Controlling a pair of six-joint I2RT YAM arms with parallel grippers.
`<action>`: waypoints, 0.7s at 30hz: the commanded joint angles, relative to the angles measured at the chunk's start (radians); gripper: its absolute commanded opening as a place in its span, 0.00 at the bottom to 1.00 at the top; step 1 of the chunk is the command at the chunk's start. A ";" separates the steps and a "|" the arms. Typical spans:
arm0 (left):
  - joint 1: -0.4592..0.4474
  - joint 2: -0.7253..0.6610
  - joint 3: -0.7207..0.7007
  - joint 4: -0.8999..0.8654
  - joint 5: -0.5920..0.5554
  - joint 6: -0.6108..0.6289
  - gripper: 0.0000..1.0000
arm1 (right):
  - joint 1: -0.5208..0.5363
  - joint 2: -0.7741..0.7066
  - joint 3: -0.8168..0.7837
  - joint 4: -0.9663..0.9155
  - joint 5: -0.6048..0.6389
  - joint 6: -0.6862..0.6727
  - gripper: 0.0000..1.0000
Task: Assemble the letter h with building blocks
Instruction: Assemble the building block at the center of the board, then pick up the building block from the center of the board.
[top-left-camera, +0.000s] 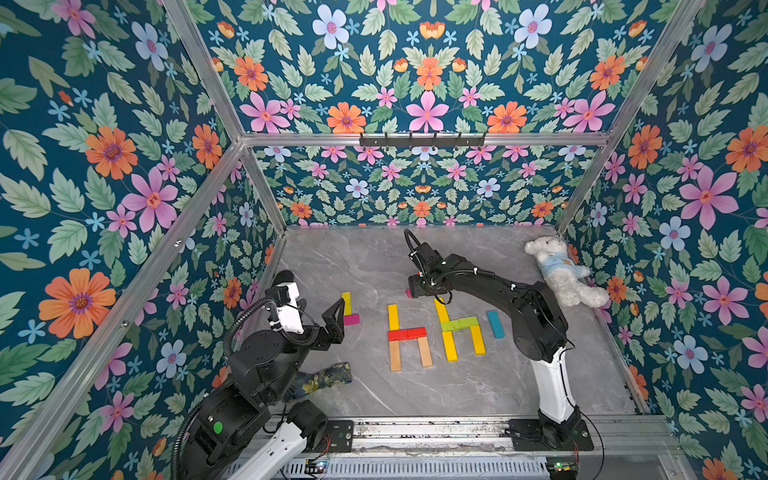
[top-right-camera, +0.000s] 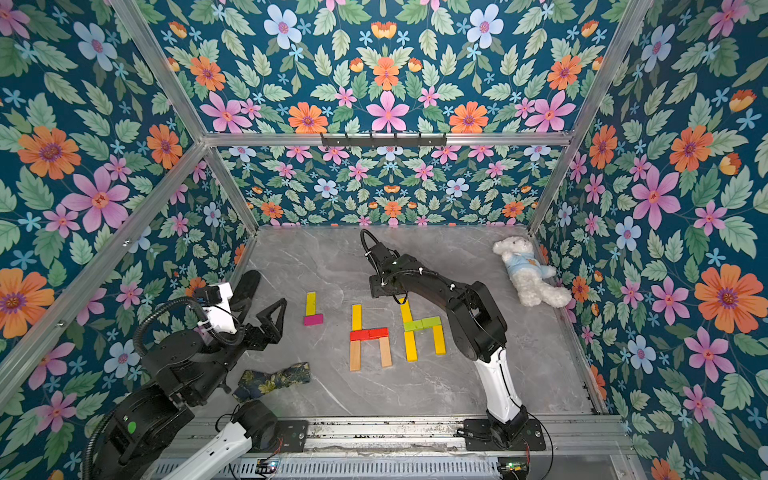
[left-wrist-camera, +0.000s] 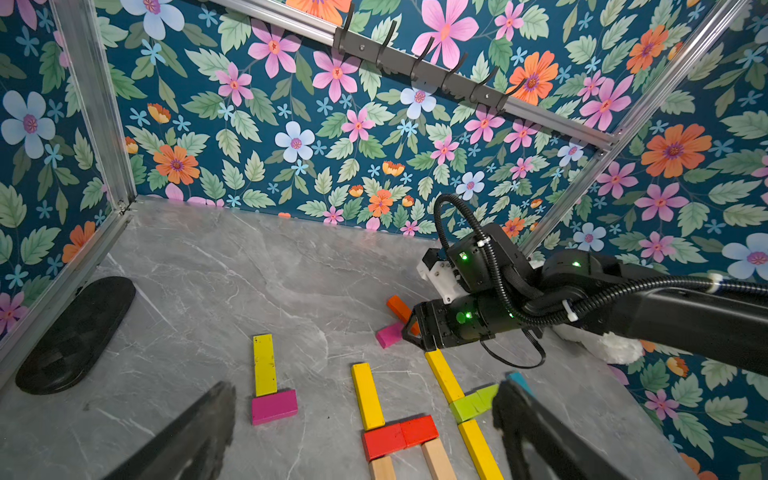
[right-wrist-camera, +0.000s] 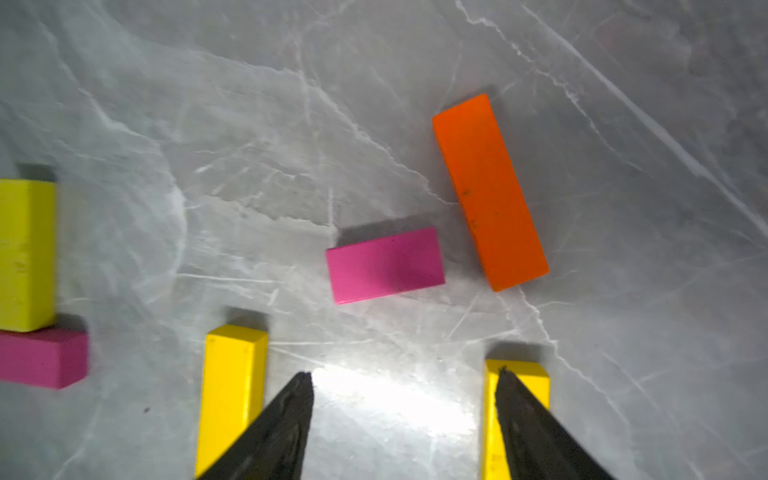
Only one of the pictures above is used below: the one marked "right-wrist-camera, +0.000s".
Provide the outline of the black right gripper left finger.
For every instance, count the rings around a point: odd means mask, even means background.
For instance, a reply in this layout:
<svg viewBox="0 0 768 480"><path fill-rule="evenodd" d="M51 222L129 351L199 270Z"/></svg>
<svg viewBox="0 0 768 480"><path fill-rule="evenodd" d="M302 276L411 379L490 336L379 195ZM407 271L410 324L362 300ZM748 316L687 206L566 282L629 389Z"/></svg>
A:
<svg viewBox="0 0 768 480"><path fill-rule="evenodd" d="M299 372L200 478L300 478L313 405L312 375Z"/></svg>

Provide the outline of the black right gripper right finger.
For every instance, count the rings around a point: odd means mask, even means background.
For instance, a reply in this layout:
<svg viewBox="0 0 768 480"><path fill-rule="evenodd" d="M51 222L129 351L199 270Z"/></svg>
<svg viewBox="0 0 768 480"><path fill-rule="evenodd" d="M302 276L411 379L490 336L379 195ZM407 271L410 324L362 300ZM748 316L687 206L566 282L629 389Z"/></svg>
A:
<svg viewBox="0 0 768 480"><path fill-rule="evenodd" d="M547 409L533 414L531 442L542 479L610 479L607 472Z"/></svg>

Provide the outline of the long yellow block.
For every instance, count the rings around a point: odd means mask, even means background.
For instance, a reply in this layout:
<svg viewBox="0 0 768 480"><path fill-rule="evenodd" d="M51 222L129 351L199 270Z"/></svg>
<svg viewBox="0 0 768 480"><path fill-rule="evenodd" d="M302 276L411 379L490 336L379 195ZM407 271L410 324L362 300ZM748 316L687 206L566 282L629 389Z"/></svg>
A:
<svg viewBox="0 0 768 480"><path fill-rule="evenodd" d="M224 325L205 337L195 476L203 475L263 409L268 333Z"/></svg>

